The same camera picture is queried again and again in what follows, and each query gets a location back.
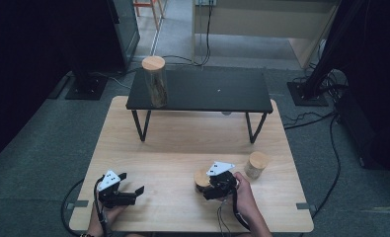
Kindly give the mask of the person's right hand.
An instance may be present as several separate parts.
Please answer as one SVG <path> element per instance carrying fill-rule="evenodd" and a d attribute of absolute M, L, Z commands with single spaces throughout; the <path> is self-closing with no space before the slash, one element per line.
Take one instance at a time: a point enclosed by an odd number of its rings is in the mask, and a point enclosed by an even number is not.
<path fill-rule="evenodd" d="M 261 213 L 257 207 L 250 182 L 240 172 L 234 173 L 233 176 L 238 181 L 238 212 L 247 222 L 258 220 L 261 217 Z"/>

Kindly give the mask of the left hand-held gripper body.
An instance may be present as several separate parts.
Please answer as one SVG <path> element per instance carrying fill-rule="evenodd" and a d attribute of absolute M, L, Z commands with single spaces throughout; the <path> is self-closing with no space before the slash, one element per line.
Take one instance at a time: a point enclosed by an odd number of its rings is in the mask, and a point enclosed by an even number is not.
<path fill-rule="evenodd" d="M 108 170 L 101 183 L 97 186 L 99 201 L 106 208 L 121 205 L 135 205 L 136 196 L 133 193 L 121 193 L 118 188 L 120 178 L 113 170 Z"/>

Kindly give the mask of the black metal shelf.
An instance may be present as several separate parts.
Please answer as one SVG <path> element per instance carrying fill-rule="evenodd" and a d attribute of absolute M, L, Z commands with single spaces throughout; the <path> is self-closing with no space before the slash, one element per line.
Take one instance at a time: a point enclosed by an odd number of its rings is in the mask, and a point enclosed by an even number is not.
<path fill-rule="evenodd" d="M 141 141 L 145 140 L 152 111 L 244 113 L 250 142 L 273 112 L 265 77 L 260 71 L 167 70 L 167 104 L 155 108 L 145 74 L 136 72 L 126 108 L 132 112 Z"/>

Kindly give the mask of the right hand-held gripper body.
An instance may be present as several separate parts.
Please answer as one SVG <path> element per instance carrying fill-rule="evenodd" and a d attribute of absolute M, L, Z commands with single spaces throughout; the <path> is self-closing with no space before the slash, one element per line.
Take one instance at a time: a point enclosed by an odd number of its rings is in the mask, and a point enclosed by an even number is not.
<path fill-rule="evenodd" d="M 215 161 L 206 171 L 209 186 L 203 190 L 206 199 L 225 198 L 236 190 L 237 181 L 230 172 L 235 167 L 232 163 Z"/>

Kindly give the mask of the orange wooden stool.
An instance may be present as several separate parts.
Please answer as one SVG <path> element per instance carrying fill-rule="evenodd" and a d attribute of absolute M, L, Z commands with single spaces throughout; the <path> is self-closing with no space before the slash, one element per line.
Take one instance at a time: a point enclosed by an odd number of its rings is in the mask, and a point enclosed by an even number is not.
<path fill-rule="evenodd" d="M 162 0 L 133 0 L 136 16 L 140 16 L 140 8 L 149 8 L 152 12 L 156 31 L 160 29 L 160 21 L 165 17 Z"/>

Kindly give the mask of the dark box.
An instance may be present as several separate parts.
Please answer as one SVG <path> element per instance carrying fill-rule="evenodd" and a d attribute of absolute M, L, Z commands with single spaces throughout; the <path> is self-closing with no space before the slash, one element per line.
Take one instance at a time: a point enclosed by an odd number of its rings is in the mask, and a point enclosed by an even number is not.
<path fill-rule="evenodd" d="M 335 103 L 341 123 L 354 142 L 358 162 L 364 169 L 390 171 L 390 123 L 375 131 L 351 92 Z"/>

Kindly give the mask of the beige wooden desk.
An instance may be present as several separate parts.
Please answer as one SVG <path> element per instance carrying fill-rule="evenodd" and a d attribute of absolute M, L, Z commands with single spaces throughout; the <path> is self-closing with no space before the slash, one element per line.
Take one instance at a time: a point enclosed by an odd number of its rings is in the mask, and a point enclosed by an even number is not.
<path fill-rule="evenodd" d="M 302 68 L 309 66 L 341 0 L 217 0 L 193 6 L 192 34 L 286 38 Z"/>

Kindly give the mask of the black stand with square base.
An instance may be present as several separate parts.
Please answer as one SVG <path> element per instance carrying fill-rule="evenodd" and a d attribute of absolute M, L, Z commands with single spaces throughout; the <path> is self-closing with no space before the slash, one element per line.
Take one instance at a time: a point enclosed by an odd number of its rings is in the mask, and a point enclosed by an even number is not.
<path fill-rule="evenodd" d="M 75 77 L 67 95 L 66 100 L 100 100 L 107 84 L 106 76 L 91 76 L 81 65 L 75 55 L 68 59 L 71 71 Z"/>

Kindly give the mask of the medium jar pale grain contents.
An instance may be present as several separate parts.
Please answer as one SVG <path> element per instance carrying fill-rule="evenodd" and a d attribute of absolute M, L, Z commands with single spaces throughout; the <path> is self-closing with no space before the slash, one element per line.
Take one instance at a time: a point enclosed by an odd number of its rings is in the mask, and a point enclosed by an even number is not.
<path fill-rule="evenodd" d="M 250 179 L 258 179 L 270 163 L 270 157 L 262 152 L 250 154 L 244 171 Z"/>

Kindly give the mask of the grey tape strip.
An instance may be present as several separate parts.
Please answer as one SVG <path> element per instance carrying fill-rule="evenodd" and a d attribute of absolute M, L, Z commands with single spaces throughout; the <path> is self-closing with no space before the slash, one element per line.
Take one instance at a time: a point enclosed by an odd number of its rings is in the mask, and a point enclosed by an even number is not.
<path fill-rule="evenodd" d="M 298 202 L 296 204 L 296 208 L 297 209 L 308 209 L 310 211 L 316 211 L 317 210 L 317 206 L 316 205 L 309 204 L 307 202 Z"/>
<path fill-rule="evenodd" d="M 66 209 L 73 210 L 76 207 L 87 207 L 89 201 L 88 200 L 76 200 L 75 202 L 68 202 L 65 205 Z"/>

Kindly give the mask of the dark glass panel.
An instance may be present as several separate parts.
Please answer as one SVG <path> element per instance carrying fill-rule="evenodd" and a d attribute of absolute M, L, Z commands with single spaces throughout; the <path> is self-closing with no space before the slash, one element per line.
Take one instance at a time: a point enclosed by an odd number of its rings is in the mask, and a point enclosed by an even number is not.
<path fill-rule="evenodd" d="M 123 65 L 128 69 L 140 40 L 133 0 L 107 0 L 117 32 Z"/>

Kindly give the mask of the tall glass jar wooden lid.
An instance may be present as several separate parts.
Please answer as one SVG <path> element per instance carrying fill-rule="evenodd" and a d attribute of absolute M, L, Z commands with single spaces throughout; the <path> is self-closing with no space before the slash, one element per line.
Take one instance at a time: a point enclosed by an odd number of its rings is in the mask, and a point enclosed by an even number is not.
<path fill-rule="evenodd" d="M 151 55 L 142 60 L 145 83 L 154 108 L 162 108 L 168 102 L 165 65 L 165 59 L 161 56 Z"/>

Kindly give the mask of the person's left hand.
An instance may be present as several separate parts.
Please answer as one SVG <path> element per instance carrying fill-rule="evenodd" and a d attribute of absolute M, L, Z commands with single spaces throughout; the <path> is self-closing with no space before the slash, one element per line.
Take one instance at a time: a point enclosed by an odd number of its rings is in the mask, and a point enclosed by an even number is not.
<path fill-rule="evenodd" d="M 98 212 L 95 205 L 93 205 L 90 222 L 86 233 L 104 233 L 107 234 L 109 225 L 112 225 L 117 217 L 123 213 L 125 206 L 116 206 L 114 208 L 107 208 L 102 212 Z"/>

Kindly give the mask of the short jar reddish contents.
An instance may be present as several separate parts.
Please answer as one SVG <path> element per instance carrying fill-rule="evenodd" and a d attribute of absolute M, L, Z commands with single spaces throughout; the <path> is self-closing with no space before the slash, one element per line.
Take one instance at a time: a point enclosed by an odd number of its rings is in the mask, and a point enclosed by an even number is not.
<path fill-rule="evenodd" d="M 200 185 L 203 187 L 209 186 L 209 176 L 206 173 L 206 169 L 198 169 L 194 173 L 194 182 L 195 185 Z"/>

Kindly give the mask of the black slanted stand with base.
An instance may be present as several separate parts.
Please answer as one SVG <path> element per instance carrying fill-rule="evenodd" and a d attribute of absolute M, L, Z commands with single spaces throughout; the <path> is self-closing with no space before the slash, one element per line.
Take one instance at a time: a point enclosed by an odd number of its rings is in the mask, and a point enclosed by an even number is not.
<path fill-rule="evenodd" d="M 326 107 L 322 98 L 326 89 L 322 83 L 335 68 L 334 54 L 339 50 L 341 39 L 346 35 L 352 21 L 367 0 L 341 0 L 333 25 L 329 31 L 321 59 L 312 74 L 303 82 L 287 82 L 287 88 L 296 106 Z"/>

